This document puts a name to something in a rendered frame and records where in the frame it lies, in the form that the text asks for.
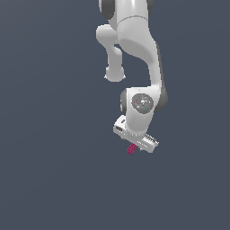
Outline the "small magenta block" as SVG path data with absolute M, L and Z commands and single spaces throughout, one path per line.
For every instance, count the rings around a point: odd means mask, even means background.
M 136 148 L 137 148 L 137 145 L 131 144 L 127 149 L 127 153 L 130 154 L 130 155 L 133 155 L 133 153 L 136 150 Z

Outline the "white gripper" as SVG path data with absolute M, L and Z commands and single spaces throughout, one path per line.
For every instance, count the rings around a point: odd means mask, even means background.
M 127 130 L 126 117 L 121 115 L 113 125 L 113 132 L 120 136 L 122 140 L 127 140 L 130 144 L 137 145 L 139 150 L 153 153 L 159 142 L 148 134 L 136 135 Z

